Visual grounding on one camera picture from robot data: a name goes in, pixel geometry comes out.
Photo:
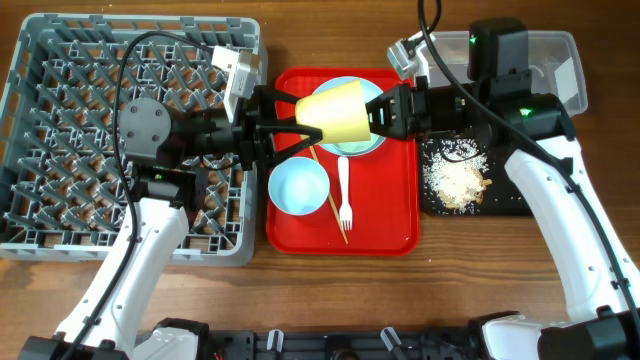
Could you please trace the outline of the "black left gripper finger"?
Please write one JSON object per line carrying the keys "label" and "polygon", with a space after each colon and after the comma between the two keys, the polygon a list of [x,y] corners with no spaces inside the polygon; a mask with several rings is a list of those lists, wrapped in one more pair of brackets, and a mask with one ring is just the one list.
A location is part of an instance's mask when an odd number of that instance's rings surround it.
{"label": "black left gripper finger", "polygon": [[300,97],[293,94],[268,85],[258,85],[249,100],[249,116],[267,122],[277,121],[277,102],[295,105],[299,100]]}
{"label": "black left gripper finger", "polygon": [[322,139],[320,129],[307,125],[294,122],[259,124],[257,165],[259,168],[274,168]]}

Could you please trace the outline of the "yellow plastic cup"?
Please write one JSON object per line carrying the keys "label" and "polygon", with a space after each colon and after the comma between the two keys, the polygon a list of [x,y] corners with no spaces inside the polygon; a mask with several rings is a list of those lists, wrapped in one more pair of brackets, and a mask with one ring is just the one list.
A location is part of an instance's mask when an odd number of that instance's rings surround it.
{"label": "yellow plastic cup", "polygon": [[295,118],[298,125],[321,131],[320,144],[368,141],[371,137],[360,79],[298,100]]}

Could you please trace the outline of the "light blue bowl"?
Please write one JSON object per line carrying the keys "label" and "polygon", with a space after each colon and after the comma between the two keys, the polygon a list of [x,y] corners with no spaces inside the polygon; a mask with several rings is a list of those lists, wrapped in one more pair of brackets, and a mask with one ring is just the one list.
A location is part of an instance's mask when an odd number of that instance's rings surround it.
{"label": "light blue bowl", "polygon": [[277,209],[288,215],[307,216],[328,200],[330,180],[317,161],[292,157],[271,171],[267,188]]}

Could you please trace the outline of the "rice and nut scraps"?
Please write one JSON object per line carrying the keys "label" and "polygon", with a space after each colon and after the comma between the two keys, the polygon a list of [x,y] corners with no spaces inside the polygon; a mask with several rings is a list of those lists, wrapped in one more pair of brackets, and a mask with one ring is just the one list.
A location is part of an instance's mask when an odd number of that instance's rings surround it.
{"label": "rice and nut scraps", "polygon": [[471,139],[429,140],[422,149],[424,210],[432,215],[479,212],[485,191],[487,155]]}

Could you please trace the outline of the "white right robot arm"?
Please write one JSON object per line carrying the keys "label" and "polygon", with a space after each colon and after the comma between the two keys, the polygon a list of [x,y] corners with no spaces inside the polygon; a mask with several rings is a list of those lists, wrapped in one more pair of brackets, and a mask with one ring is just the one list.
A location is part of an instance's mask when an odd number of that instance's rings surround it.
{"label": "white right robot arm", "polygon": [[566,322],[531,321],[516,312],[489,315],[467,328],[471,356],[483,359],[635,359],[639,355],[639,271],[587,175],[576,130],[561,100],[532,91],[529,34],[514,18],[474,22],[468,82],[441,65],[433,27],[387,52],[400,83],[371,100],[371,129],[387,138],[472,136],[505,146],[509,180],[541,230],[560,275]]}

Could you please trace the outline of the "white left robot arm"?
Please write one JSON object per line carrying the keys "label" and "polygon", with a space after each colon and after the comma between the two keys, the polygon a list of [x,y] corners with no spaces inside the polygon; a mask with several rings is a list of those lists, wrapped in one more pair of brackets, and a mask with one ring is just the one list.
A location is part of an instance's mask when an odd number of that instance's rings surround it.
{"label": "white left robot arm", "polygon": [[127,209],[113,247],[73,311],[50,338],[29,337],[22,359],[213,359],[207,324],[168,318],[137,332],[159,277],[202,209],[209,171],[182,170],[188,157],[233,154],[245,170],[272,168],[318,143],[319,129],[278,119],[299,97],[257,86],[230,110],[180,112],[139,98],[114,114],[115,151],[133,166]]}

